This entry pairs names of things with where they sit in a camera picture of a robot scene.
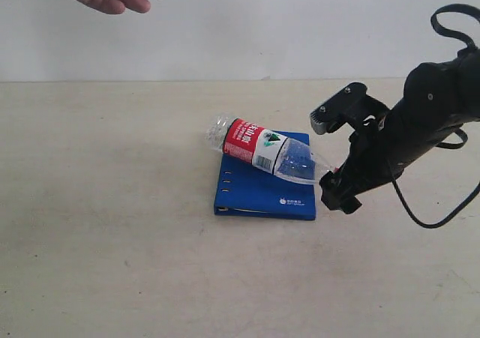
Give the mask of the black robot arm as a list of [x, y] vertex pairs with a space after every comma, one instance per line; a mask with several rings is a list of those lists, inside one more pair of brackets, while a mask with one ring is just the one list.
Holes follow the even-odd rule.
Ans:
[[359, 194], [399, 178], [404, 170], [458, 131], [479, 120], [479, 51], [452, 61], [422, 63], [409, 73], [403, 97], [392, 107], [352, 82], [310, 114], [319, 134], [344, 124], [353, 132], [344, 163], [321, 177], [322, 203], [351, 214]]

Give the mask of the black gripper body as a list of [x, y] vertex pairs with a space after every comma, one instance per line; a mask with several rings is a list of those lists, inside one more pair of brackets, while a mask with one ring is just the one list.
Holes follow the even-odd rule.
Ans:
[[404, 102], [388, 108], [367, 95], [366, 106], [369, 116], [353, 128], [346, 160], [319, 181], [321, 201], [331, 211], [355, 212], [362, 205], [357, 195], [390, 183], [403, 171], [392, 166], [401, 161]]

